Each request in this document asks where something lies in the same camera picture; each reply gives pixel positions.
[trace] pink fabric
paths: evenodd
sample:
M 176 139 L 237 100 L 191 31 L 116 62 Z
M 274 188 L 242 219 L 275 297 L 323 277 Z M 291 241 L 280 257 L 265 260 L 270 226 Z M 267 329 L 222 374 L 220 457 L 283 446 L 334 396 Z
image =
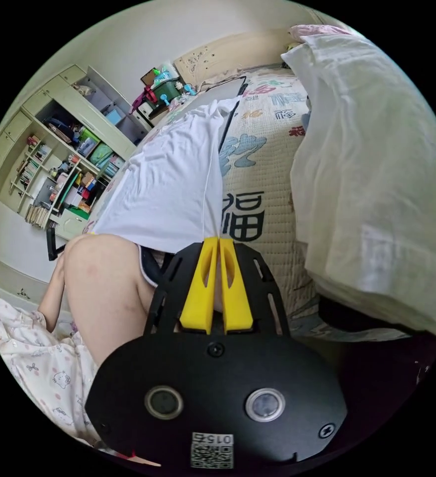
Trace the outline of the pink fabric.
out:
M 302 42 L 303 36 L 319 35 L 322 33 L 351 35 L 347 30 L 332 25 L 295 25 L 289 28 L 289 33 L 293 40 L 299 42 Z

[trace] drawer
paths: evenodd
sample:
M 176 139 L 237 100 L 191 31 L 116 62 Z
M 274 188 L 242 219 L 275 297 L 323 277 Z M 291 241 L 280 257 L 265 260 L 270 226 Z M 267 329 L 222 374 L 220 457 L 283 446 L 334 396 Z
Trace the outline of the drawer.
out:
M 0 165 L 4 162 L 5 157 L 12 149 L 14 141 L 6 133 L 0 135 Z
M 65 240 L 72 240 L 82 234 L 87 220 L 65 209 L 61 217 L 58 219 L 55 235 Z
M 130 157 L 135 149 L 133 143 L 72 86 L 53 98 L 119 156 Z
M 42 90 L 45 91 L 49 96 L 54 97 L 56 93 L 69 87 L 69 84 L 60 76 L 52 78 L 48 83 L 42 87 Z
M 33 96 L 31 96 L 22 107 L 26 109 L 32 116 L 35 116 L 39 111 L 47 106 L 52 101 L 52 98 L 41 89 Z
M 31 123 L 30 119 L 22 112 L 18 112 L 5 127 L 5 132 L 9 134 L 13 141 L 17 141 L 19 136 Z
M 87 75 L 85 71 L 82 71 L 77 65 L 73 65 L 60 73 L 60 77 L 63 78 L 68 84 L 74 84 L 86 76 Z

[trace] storage box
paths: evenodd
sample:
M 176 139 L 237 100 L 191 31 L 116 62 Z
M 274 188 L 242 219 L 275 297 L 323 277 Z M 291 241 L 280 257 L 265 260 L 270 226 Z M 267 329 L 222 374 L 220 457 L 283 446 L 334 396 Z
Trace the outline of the storage box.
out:
M 175 79 L 168 79 L 166 81 L 161 82 L 158 86 L 152 88 L 153 93 L 157 97 L 158 102 L 153 103 L 146 99 L 146 102 L 153 108 L 156 109 L 158 106 L 161 106 L 165 102 L 160 99 L 162 94 L 167 95 L 168 102 L 171 102 L 173 98 L 176 98 L 180 95 L 180 92 L 175 88 L 174 84 L 176 83 Z

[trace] leg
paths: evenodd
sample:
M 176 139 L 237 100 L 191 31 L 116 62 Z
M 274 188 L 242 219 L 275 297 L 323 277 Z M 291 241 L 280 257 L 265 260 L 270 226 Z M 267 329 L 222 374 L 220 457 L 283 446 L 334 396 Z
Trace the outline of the leg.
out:
M 65 284 L 72 317 L 97 365 L 143 334 L 154 288 L 140 270 L 137 246 L 112 235 L 70 243 Z

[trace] bedsheet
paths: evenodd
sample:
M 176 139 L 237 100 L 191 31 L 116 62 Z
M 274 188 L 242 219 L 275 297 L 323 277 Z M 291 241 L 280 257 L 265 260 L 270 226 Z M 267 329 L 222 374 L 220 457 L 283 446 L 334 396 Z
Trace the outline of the bedsheet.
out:
M 319 296 L 296 241 L 290 170 L 305 130 L 307 92 L 291 70 L 247 74 L 248 87 L 220 152 L 222 236 L 259 251 L 282 294 L 293 336 L 332 341 L 380 341 L 407 336 L 391 328 L 345 332 L 319 317 Z

